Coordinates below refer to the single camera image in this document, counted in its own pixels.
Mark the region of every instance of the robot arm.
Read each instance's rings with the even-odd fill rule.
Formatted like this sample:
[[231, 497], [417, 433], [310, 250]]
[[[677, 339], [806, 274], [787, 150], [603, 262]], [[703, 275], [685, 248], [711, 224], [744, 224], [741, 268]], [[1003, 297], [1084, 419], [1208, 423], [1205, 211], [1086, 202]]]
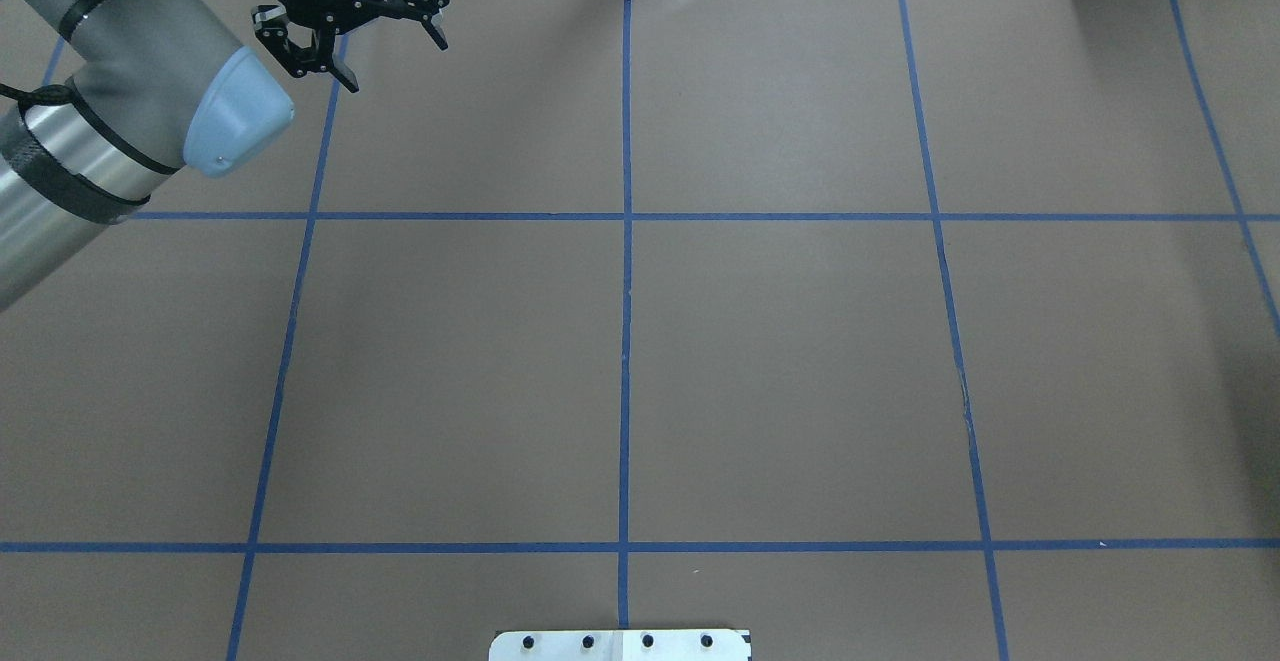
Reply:
[[[183, 165], [227, 174], [293, 118], [288, 95], [200, 0], [26, 1], [86, 64], [0, 117], [0, 310]], [[435, 18], [448, 0], [279, 1], [252, 14], [255, 36], [296, 77], [328, 72], [356, 91], [334, 37], [383, 15], [421, 22], [444, 47]], [[289, 22], [312, 29], [310, 47], [288, 40]]]

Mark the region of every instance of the blue tape line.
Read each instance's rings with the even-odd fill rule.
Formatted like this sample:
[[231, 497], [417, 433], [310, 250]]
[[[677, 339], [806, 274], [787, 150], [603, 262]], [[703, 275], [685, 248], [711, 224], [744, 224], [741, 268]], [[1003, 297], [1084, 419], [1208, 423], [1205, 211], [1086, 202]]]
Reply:
[[58, 42], [54, 44], [54, 53], [49, 55], [49, 65], [45, 67], [45, 77], [40, 79], [41, 86], [49, 86], [54, 82], [54, 72], [58, 70], [58, 61], [63, 58], [64, 46], [67, 46], [67, 41], [59, 36]]
[[[995, 551], [1162, 551], [1280, 548], [1280, 538], [1082, 538], [992, 541], [637, 541], [617, 542], [316, 542], [257, 543], [262, 555], [526, 555], [526, 553], [964, 553]], [[0, 542], [0, 553], [246, 553], [247, 543]]]
[[631, 1], [622, 0], [622, 355], [618, 409], [618, 628], [630, 625], [631, 542]]
[[611, 213], [539, 213], [539, 211], [320, 211], [325, 222], [620, 222], [622, 214]]
[[129, 219], [178, 220], [303, 220], [306, 211], [138, 211]]
[[236, 661], [239, 653], [241, 630], [244, 628], [244, 608], [248, 607], [248, 585], [253, 579], [253, 561], [257, 555], [252, 548], [244, 552], [241, 562], [241, 583], [236, 592], [236, 612], [232, 615], [232, 630], [227, 639], [227, 661]]
[[[347, 55], [349, 36], [342, 37], [338, 58]], [[248, 606], [248, 589], [253, 579], [253, 557], [256, 555], [259, 533], [262, 528], [262, 507], [266, 505], [266, 486], [271, 477], [271, 459], [275, 453], [275, 437], [280, 427], [280, 410], [284, 406], [284, 379], [289, 373], [293, 357], [293, 338], [298, 327], [298, 306], [302, 301], [302, 282], [307, 275], [311, 259], [311, 241], [315, 236], [316, 215], [320, 210], [320, 192], [324, 188], [324, 169], [329, 160], [329, 140], [333, 136], [333, 119], [338, 113], [338, 81], [329, 88], [329, 110], [325, 113], [324, 133], [320, 137], [320, 156], [316, 159], [315, 182], [311, 183], [311, 202], [307, 206], [307, 227], [302, 233], [302, 250], [298, 256], [298, 270], [293, 278], [293, 296], [289, 300], [289, 320], [284, 328], [284, 347], [280, 351], [280, 368], [275, 374], [275, 395], [271, 400], [271, 418], [266, 427], [266, 441], [262, 445], [262, 465], [257, 474], [257, 491], [253, 494], [253, 511], [248, 526], [248, 550], [244, 552], [244, 566], [241, 571], [239, 592], [236, 597], [236, 614], [232, 616], [230, 638], [227, 642], [227, 661], [236, 661], [239, 652], [241, 628], [244, 623], [244, 608]]]
[[920, 159], [924, 165], [924, 184], [929, 193], [929, 211], [933, 214], [933, 243], [938, 254], [938, 272], [942, 275], [942, 296], [947, 307], [947, 325], [951, 330], [951, 352], [955, 356], [956, 373], [960, 377], [960, 393], [964, 400], [965, 432], [969, 434], [969, 470], [973, 477], [973, 496], [978, 507], [978, 528], [984, 544], [983, 557], [987, 565], [987, 589], [991, 596], [991, 617], [996, 632], [996, 648], [1001, 661], [1009, 661], [1009, 639], [1005, 633], [1005, 611], [1000, 598], [1000, 578], [996, 570], [996, 552], [991, 546], [991, 521], [987, 515], [987, 493], [982, 480], [982, 460], [978, 456], [978, 432], [973, 423], [973, 402], [969, 396], [969, 378], [964, 365], [964, 347], [960, 345], [960, 324], [956, 320], [955, 297], [951, 292], [951, 268], [947, 264], [946, 241], [942, 236], [942, 218], [938, 209], [938, 191], [933, 178], [933, 159], [929, 154], [929, 135], [924, 123], [924, 102], [920, 97], [920, 78], [915, 64], [915, 49], [911, 42], [911, 20], [906, 0], [897, 0], [902, 17], [902, 41], [906, 47], [906, 68], [911, 81], [911, 102], [915, 106], [915, 128], [920, 140]]
[[639, 213], [637, 222], [927, 222], [927, 213], [795, 211], [795, 213]]
[[244, 543], [183, 543], [137, 541], [0, 542], [0, 553], [243, 553]]
[[1234, 222], [1233, 214], [1006, 214], [943, 213], [945, 222]]
[[979, 541], [634, 542], [632, 553], [868, 553], [983, 551]]
[[262, 553], [617, 553], [613, 542], [545, 543], [259, 543]]
[[1196, 91], [1196, 100], [1201, 106], [1201, 115], [1204, 118], [1204, 127], [1208, 129], [1208, 138], [1213, 143], [1213, 154], [1217, 155], [1217, 167], [1222, 172], [1222, 181], [1226, 183], [1226, 192], [1231, 196], [1231, 206], [1235, 209], [1235, 218], [1240, 223], [1240, 234], [1244, 236], [1244, 246], [1249, 251], [1249, 261], [1253, 263], [1253, 273], [1258, 277], [1258, 286], [1262, 288], [1262, 300], [1271, 314], [1271, 328], [1280, 336], [1280, 311], [1276, 310], [1275, 297], [1271, 295], [1271, 284], [1267, 283], [1266, 270], [1262, 268], [1262, 259], [1258, 249], [1253, 243], [1253, 233], [1249, 231], [1249, 222], [1244, 215], [1244, 204], [1240, 202], [1239, 190], [1235, 187], [1235, 178], [1231, 175], [1231, 167], [1226, 163], [1226, 151], [1217, 135], [1217, 124], [1213, 123], [1213, 114], [1208, 110], [1208, 100], [1204, 97], [1204, 88], [1199, 82], [1199, 72], [1196, 69], [1196, 59], [1192, 58], [1192, 47], [1187, 41], [1187, 28], [1183, 26], [1183, 10], [1178, 0], [1169, 0], [1169, 8], [1174, 13], [1174, 26], [1178, 27], [1178, 42], [1183, 47], [1183, 59], [1187, 61], [1187, 73], [1192, 78], [1192, 88]]
[[1280, 548], [1280, 538], [1103, 538], [996, 541], [996, 551], [1161, 551], [1178, 548]]
[[[307, 211], [140, 211], [142, 220], [302, 220]], [[627, 214], [611, 211], [320, 211], [323, 222], [621, 222]], [[928, 211], [636, 211], [632, 222], [932, 222]], [[1236, 214], [1025, 214], [1006, 211], [943, 211], [943, 222], [1212, 222], [1236, 223]], [[1280, 222], [1280, 214], [1245, 214], [1251, 222]]]

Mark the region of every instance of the metal mount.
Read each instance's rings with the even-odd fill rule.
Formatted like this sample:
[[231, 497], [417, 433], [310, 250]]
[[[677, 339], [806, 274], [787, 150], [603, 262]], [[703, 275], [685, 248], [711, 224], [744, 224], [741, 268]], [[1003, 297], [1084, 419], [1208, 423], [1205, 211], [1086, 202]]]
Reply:
[[489, 661], [751, 661], [750, 632], [507, 632]]

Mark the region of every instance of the blue tape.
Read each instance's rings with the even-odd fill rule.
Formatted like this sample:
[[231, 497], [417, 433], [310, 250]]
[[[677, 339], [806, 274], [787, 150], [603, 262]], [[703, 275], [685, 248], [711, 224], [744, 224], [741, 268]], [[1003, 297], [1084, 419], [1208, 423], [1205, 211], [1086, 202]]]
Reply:
[[[347, 55], [349, 36], [342, 37], [338, 58]], [[227, 642], [227, 661], [236, 661], [239, 651], [241, 626], [244, 623], [244, 610], [248, 606], [248, 591], [253, 579], [253, 559], [259, 533], [262, 528], [262, 507], [266, 505], [266, 487], [271, 478], [271, 460], [275, 455], [275, 438], [280, 427], [280, 410], [284, 407], [284, 379], [289, 373], [293, 357], [293, 338], [298, 327], [298, 305], [302, 301], [302, 282], [307, 275], [311, 257], [311, 241], [315, 236], [316, 215], [320, 210], [320, 192], [324, 188], [324, 169], [329, 160], [329, 140], [333, 137], [333, 119], [338, 113], [338, 81], [329, 90], [329, 110], [325, 114], [324, 133], [320, 137], [320, 156], [316, 159], [315, 182], [311, 183], [311, 202], [307, 206], [307, 227], [302, 233], [302, 250], [298, 256], [298, 272], [293, 278], [293, 296], [289, 300], [289, 320], [284, 328], [284, 348], [280, 352], [280, 368], [275, 374], [275, 395], [271, 400], [271, 418], [266, 427], [266, 441], [262, 445], [262, 465], [257, 474], [257, 489], [253, 493], [253, 511], [248, 528], [248, 550], [244, 553], [244, 566], [241, 573], [239, 592], [236, 597], [236, 612], [232, 616], [230, 637]]]
[[630, 625], [631, 542], [631, 1], [622, 0], [622, 355], [618, 428], [618, 628]]
[[960, 392], [964, 400], [965, 432], [969, 434], [969, 471], [973, 477], [973, 496], [978, 509], [978, 528], [984, 546], [983, 557], [987, 565], [987, 591], [991, 596], [991, 617], [996, 632], [996, 649], [1001, 661], [1009, 661], [1009, 639], [1005, 633], [1005, 611], [1000, 598], [1000, 578], [996, 569], [996, 552], [991, 546], [991, 521], [987, 515], [987, 493], [982, 480], [982, 460], [978, 456], [978, 432], [973, 423], [973, 402], [969, 396], [969, 378], [964, 366], [964, 347], [960, 343], [960, 324], [956, 320], [955, 297], [951, 291], [951, 268], [947, 264], [946, 241], [942, 236], [942, 216], [938, 209], [938, 191], [933, 179], [933, 159], [929, 154], [929, 135], [924, 123], [924, 102], [920, 97], [920, 79], [915, 64], [915, 49], [911, 42], [911, 20], [906, 0], [897, 0], [902, 17], [902, 42], [906, 47], [906, 69], [911, 81], [911, 102], [915, 106], [915, 128], [920, 141], [920, 159], [924, 165], [924, 183], [929, 193], [929, 211], [933, 215], [933, 243], [938, 254], [938, 272], [942, 275], [942, 296], [947, 307], [947, 328], [951, 330], [951, 352], [956, 373], [960, 377]]
[[1235, 178], [1231, 175], [1231, 165], [1226, 163], [1226, 151], [1217, 135], [1217, 124], [1213, 123], [1213, 114], [1208, 110], [1208, 99], [1199, 82], [1199, 73], [1196, 69], [1196, 59], [1192, 56], [1190, 44], [1187, 41], [1187, 28], [1183, 26], [1183, 10], [1178, 0], [1169, 0], [1169, 8], [1174, 13], [1174, 26], [1178, 28], [1178, 42], [1183, 47], [1183, 59], [1187, 61], [1187, 73], [1192, 79], [1192, 88], [1196, 91], [1196, 100], [1201, 106], [1201, 115], [1204, 118], [1204, 128], [1208, 129], [1210, 142], [1213, 145], [1213, 154], [1217, 156], [1217, 167], [1222, 172], [1222, 182], [1226, 183], [1226, 192], [1231, 197], [1231, 206], [1235, 209], [1235, 218], [1240, 223], [1240, 234], [1244, 237], [1244, 246], [1249, 251], [1249, 261], [1253, 264], [1253, 273], [1258, 277], [1258, 287], [1262, 291], [1262, 301], [1266, 304], [1267, 314], [1271, 315], [1271, 328], [1280, 336], [1280, 311], [1276, 310], [1275, 297], [1271, 295], [1271, 284], [1267, 283], [1266, 270], [1262, 268], [1262, 259], [1258, 249], [1253, 243], [1253, 233], [1249, 231], [1249, 222], [1244, 215], [1244, 204], [1240, 202], [1239, 190], [1235, 187]]

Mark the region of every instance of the white metal bracket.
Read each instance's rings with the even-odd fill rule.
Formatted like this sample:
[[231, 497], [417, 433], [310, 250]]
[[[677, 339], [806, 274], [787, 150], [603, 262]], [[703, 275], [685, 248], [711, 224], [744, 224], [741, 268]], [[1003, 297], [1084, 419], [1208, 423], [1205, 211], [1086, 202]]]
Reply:
[[507, 632], [489, 661], [751, 661], [750, 632]]

